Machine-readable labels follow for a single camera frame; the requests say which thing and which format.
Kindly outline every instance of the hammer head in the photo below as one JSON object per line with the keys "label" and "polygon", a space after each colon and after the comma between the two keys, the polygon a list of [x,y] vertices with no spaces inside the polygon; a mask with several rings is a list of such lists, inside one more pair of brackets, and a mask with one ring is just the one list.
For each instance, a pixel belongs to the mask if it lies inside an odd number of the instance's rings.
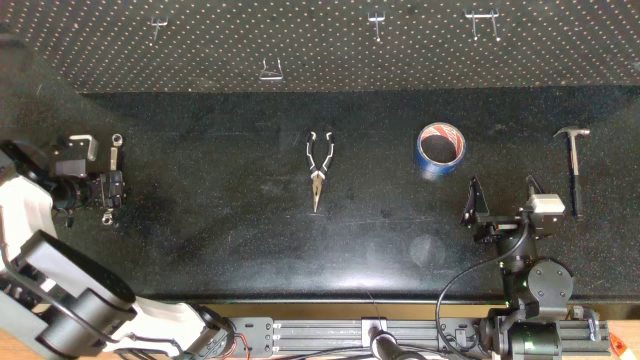
{"label": "hammer head", "polygon": [[562,129],[558,130],[558,132],[553,136],[555,137],[555,136],[557,136],[559,134],[562,134],[563,132],[566,132],[569,137],[574,137],[576,135],[587,136],[587,135],[591,134],[591,130],[589,130],[589,129],[580,129],[577,126],[567,126],[567,127],[563,127]]}

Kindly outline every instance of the hammer handle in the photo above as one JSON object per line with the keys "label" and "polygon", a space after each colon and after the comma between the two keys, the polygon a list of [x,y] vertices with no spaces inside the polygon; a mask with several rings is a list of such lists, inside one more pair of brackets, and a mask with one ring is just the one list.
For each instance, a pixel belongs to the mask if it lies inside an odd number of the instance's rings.
{"label": "hammer handle", "polygon": [[582,212],[582,188],[580,187],[580,175],[573,175],[572,179],[573,214],[577,220],[584,220],[584,213]]}

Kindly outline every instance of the pegboard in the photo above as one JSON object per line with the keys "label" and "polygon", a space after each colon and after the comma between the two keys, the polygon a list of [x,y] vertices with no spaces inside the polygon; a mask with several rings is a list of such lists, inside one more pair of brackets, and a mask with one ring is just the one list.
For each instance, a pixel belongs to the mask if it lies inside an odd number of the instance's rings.
{"label": "pegboard", "polygon": [[[492,10],[500,41],[490,18],[474,39],[465,11]],[[640,84],[633,0],[3,0],[0,18],[78,92]]]}

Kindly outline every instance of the claw hammer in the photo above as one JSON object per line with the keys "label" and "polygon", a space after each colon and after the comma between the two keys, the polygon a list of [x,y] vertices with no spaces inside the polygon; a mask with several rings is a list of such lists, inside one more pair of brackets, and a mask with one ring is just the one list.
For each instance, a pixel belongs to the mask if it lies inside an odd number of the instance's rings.
{"label": "claw hammer", "polygon": [[553,135],[554,137],[567,133],[569,137],[569,143],[571,144],[571,195],[573,197],[573,215],[578,220],[584,219],[584,213],[582,212],[582,195],[580,194],[580,172],[578,171],[578,152],[576,151],[576,136],[582,135],[587,136],[591,134],[591,130],[589,129],[579,129],[577,126],[567,126],[564,127]]}

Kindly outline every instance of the black tabletop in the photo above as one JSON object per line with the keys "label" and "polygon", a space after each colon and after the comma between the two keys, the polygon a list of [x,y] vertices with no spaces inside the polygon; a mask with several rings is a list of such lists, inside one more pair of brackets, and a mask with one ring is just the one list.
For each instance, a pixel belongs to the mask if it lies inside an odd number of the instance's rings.
{"label": "black tabletop", "polygon": [[[629,87],[112,94],[67,97],[55,116],[43,105],[56,104],[49,95],[15,105],[39,104],[18,114],[39,126],[9,126],[5,136],[44,143],[54,130],[88,131],[101,142],[103,166],[111,134],[125,136],[128,197],[118,227],[81,210],[58,236],[138,295],[364,302],[370,293],[426,302],[495,255],[459,225],[470,178],[478,176],[495,214],[524,205],[528,174],[559,194],[569,214],[567,140],[553,134],[587,127],[592,135],[577,140],[586,220],[567,216],[539,253],[573,271],[574,300],[638,301],[639,94]],[[416,137],[438,121],[460,129],[467,151],[453,173],[425,181]],[[310,130],[331,130],[336,143],[316,214],[304,156]],[[320,157],[326,142],[316,145]],[[464,277],[449,298],[497,302],[501,294],[496,266]]]}

